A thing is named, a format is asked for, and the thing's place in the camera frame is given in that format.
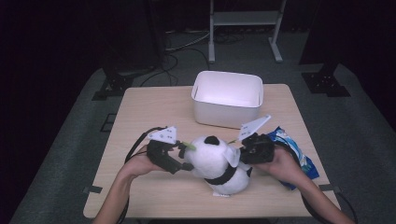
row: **metal shelf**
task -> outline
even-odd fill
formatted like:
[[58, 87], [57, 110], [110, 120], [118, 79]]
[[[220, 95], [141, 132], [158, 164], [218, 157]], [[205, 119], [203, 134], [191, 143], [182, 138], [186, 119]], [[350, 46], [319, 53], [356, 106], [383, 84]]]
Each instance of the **metal shelf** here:
[[282, 0], [279, 11], [235, 11], [235, 12], [215, 12], [214, 0], [210, 0], [210, 30], [208, 43], [208, 60], [210, 63], [215, 62], [215, 26], [231, 25], [274, 25], [274, 34], [268, 38], [271, 50], [277, 63], [283, 62], [279, 49], [276, 45], [277, 35], [279, 33], [280, 23], [283, 18], [287, 0]]
[[215, 12], [214, 25], [275, 25], [278, 11]]

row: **snack bag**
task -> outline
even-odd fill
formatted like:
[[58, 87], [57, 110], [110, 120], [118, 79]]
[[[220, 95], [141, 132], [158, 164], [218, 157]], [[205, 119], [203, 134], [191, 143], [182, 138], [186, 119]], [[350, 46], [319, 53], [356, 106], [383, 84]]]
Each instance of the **snack bag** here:
[[[273, 142], [284, 143], [295, 152], [298, 160], [300, 161], [301, 169], [309, 178], [315, 179], [319, 177], [317, 167], [315, 167], [314, 163], [303, 154], [303, 152], [300, 150], [294, 140], [286, 134], [285, 130], [277, 127], [273, 132], [268, 133], [267, 135], [271, 138]], [[290, 183], [285, 183], [283, 181], [280, 181], [280, 183], [290, 189], [296, 189], [296, 187]]]

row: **black cable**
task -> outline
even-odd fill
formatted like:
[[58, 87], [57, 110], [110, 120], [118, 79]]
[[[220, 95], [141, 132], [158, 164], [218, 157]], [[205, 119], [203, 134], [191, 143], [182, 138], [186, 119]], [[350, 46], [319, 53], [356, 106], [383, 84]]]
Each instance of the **black cable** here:
[[168, 48], [168, 49], [166, 49], [166, 51], [172, 52], [172, 51], [176, 51], [176, 50], [179, 50], [179, 49], [184, 49], [184, 48], [189, 47], [191, 45], [198, 44], [201, 41], [203, 41], [203, 40], [205, 40], [205, 39], [207, 39], [209, 37], [209, 32], [208, 31], [205, 31], [205, 32], [206, 32], [205, 35], [203, 35], [203, 36], [201, 36], [201, 37], [199, 37], [199, 38], [197, 38], [195, 40], [192, 40], [190, 43], [187, 43], [187, 44], [184, 44], [182, 46], [179, 46], [179, 47], [176, 47], [176, 48], [172, 48], [172, 49]]
[[193, 51], [197, 51], [198, 53], [200, 53], [205, 59], [207, 70], [210, 70], [210, 64], [209, 64], [208, 59], [206, 58], [206, 56], [205, 56], [205, 54], [203, 52], [201, 52], [198, 49], [177, 49], [177, 50], [173, 50], [172, 53], [180, 52], [182, 50], [193, 50]]
[[[151, 133], [153, 131], [159, 131], [159, 130], [163, 130], [163, 128], [156, 127], [156, 128], [149, 129], [145, 133], [142, 133], [142, 135], [140, 135], [140, 137], [136, 140], [136, 142], [134, 143], [134, 145], [131, 147], [131, 149], [129, 150], [128, 154], [126, 155], [124, 164], [128, 160], [133, 158], [134, 156], [147, 152], [147, 151], [144, 151], [144, 152], [138, 152], [138, 153], [134, 154], [134, 152], [136, 151], [137, 147], [142, 143], [142, 141], [146, 138], [146, 136], [149, 133]], [[125, 206], [124, 206], [124, 208], [123, 208], [123, 210], [122, 210], [122, 212], [120, 214], [119, 220], [117, 221], [118, 224], [121, 224], [123, 222], [123, 220], [125, 219], [126, 213], [128, 212], [128, 208], [129, 208], [129, 196], [128, 196], [128, 200], [126, 201], [126, 204], [125, 204]]]
[[166, 75], [168, 75], [168, 78], [169, 78], [169, 86], [173, 86], [173, 85], [172, 85], [172, 78], [174, 78], [174, 79], [176, 80], [175, 86], [177, 86], [178, 77], [175, 77], [174, 75], [170, 74], [168, 70], [163, 70], [163, 71], [166, 73]]
[[336, 192], [336, 194], [338, 196], [340, 196], [344, 200], [344, 202], [346, 202], [346, 204], [349, 206], [349, 209], [352, 212], [353, 218], [355, 219], [355, 223], [358, 224], [358, 216], [356, 215], [355, 209], [353, 209], [352, 204], [347, 200], [347, 198], [341, 192]]
[[[277, 136], [277, 137], [282, 139], [285, 142], [275, 141], [275, 144], [285, 148], [291, 154], [291, 156], [294, 158], [294, 160], [298, 164], [298, 166], [301, 167], [300, 160], [298, 159], [296, 152], [291, 148], [290, 144], [284, 138], [279, 137], [279, 136]], [[315, 209], [311, 206], [311, 204], [309, 204], [309, 202], [306, 200], [306, 198], [304, 197], [303, 194], [301, 195], [301, 197], [303, 199], [303, 203], [305, 205], [306, 210], [309, 212], [309, 214], [311, 214], [312, 217], [314, 217], [317, 221], [319, 221], [321, 223], [331, 224], [330, 221], [328, 221], [326, 218], [324, 218], [320, 214], [318, 214], [317, 211], [315, 211]]]
[[214, 42], [220, 45], [232, 45], [245, 39], [245, 35], [242, 32], [237, 35], [241, 35], [241, 37], [238, 38], [236, 35], [231, 35], [230, 32], [226, 30], [225, 34], [215, 34]]
[[176, 61], [175, 64], [172, 67], [168, 68], [168, 69], [163, 69], [161, 72], [155, 73], [155, 74], [147, 77], [142, 83], [140, 83], [139, 87], [143, 87], [143, 85], [146, 82], [148, 82], [150, 79], [152, 79], [153, 77], [156, 77], [156, 76], [158, 76], [158, 75], [160, 75], [162, 73], [167, 73], [168, 76], [175, 78], [177, 80], [177, 83], [178, 83], [178, 78], [169, 74], [169, 71], [174, 69], [178, 65], [178, 59], [177, 59], [177, 57], [175, 57], [173, 55], [167, 55], [167, 56], [174, 58], [175, 61]]

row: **stuffed panda toy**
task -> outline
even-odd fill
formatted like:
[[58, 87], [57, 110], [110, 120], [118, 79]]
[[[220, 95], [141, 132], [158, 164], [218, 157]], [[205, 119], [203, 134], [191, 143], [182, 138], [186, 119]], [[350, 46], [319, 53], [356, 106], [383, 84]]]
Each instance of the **stuffed panda toy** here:
[[241, 151], [216, 136], [201, 136], [191, 142], [195, 149], [184, 152], [193, 165], [192, 174], [204, 178], [214, 196], [229, 197], [248, 186], [252, 168], [242, 163]]

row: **white plastic bin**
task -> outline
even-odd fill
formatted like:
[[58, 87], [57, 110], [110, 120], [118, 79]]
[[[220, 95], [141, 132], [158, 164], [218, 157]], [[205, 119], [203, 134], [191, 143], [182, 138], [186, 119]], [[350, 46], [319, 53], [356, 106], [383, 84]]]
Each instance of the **white plastic bin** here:
[[247, 74], [204, 71], [195, 79], [191, 97], [197, 122], [239, 129], [259, 116], [262, 79]]

